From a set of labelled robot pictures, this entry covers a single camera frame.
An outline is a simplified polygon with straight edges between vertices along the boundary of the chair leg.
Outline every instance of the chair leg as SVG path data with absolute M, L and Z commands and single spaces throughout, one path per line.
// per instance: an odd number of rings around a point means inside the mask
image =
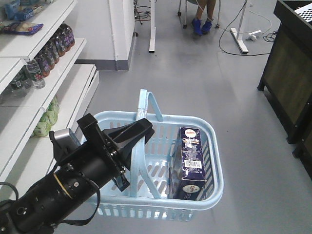
M 184 11 L 184 24 L 183 24 L 183 28 L 186 28 L 186 16 L 187 16 L 187 0 L 185 0 L 185 11 Z
M 221 0 L 219 0 L 219 9 L 218 9 L 218 18 L 217 18 L 217 22 L 215 24 L 215 28 L 219 28 L 219 16 L 220 16 L 220 9 L 221 9 Z
M 182 2 L 182 0 L 180 0 L 180 3 L 179 3 L 179 10 L 177 11 L 177 15 L 178 16 L 181 16 L 181 2 Z

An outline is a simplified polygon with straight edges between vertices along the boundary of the light blue basket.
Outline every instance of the light blue basket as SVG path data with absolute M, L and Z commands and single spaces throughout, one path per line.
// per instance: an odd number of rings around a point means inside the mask
M 148 100 L 155 114 L 147 114 Z M 154 95 L 144 89 L 140 91 L 137 113 L 104 111 L 95 115 L 101 130 L 123 126 L 143 117 L 153 124 L 155 133 L 145 146 L 145 139 L 141 139 L 132 150 L 131 171 L 126 173 L 130 187 L 121 192 L 113 181 L 102 187 L 98 213 L 115 217 L 189 221 L 197 211 L 216 205 L 222 197 L 224 183 L 216 136 L 210 124 L 197 117 L 161 114 Z M 207 182 L 196 201 L 167 198 L 168 166 L 180 127 L 201 130 Z M 96 204 L 96 195 L 89 202 Z

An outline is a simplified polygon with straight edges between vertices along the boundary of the chocolate box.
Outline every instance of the chocolate box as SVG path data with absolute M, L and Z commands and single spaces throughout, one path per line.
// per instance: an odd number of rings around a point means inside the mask
M 200 130 L 181 127 L 170 164 L 169 198 L 196 200 L 205 184 Z

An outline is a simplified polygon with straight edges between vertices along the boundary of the gray floor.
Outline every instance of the gray floor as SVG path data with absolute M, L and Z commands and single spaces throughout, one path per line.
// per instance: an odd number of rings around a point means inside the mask
M 139 1 L 141 5 L 147 0 Z M 252 10 L 269 18 L 274 0 L 254 0 Z M 239 11 L 243 0 L 222 1 L 221 26 Z M 265 56 L 227 55 L 218 47 L 222 29 L 195 37 L 189 24 L 182 29 L 176 15 L 178 0 L 156 3 L 156 52 L 148 53 L 149 23 L 137 24 L 139 37 L 130 71 L 103 71 L 88 111 L 136 111 L 140 88 L 152 91 L 164 114 L 197 116 L 216 131 L 225 181 L 221 201 L 198 213 L 190 222 L 103 218 L 97 215 L 86 227 L 60 225 L 56 233 L 205 233 L 205 234 L 310 234 L 312 183 L 294 146 L 262 92 L 256 87 Z M 195 6 L 189 4 L 188 22 Z M 265 31 L 270 24 L 250 14 L 246 30 Z M 228 33 L 221 42 L 232 53 L 239 50 Z M 246 42 L 250 54 L 266 53 L 272 44 Z M 90 207 L 73 217 L 85 217 Z

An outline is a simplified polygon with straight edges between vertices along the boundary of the person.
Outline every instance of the person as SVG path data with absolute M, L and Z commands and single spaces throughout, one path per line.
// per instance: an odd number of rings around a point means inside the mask
M 197 35 L 202 36 L 203 34 L 209 33 L 211 26 L 212 26 L 212 20 L 213 20 L 213 14 L 215 9 L 215 2 L 216 0 L 193 0 L 195 4 L 198 4 L 197 12 L 195 15 L 195 18 L 192 20 L 192 26 L 194 28 L 194 33 Z M 207 19 L 204 23 L 204 25 L 201 27 L 201 16 L 203 14 L 202 10 L 205 10 L 205 7 L 207 6 Z

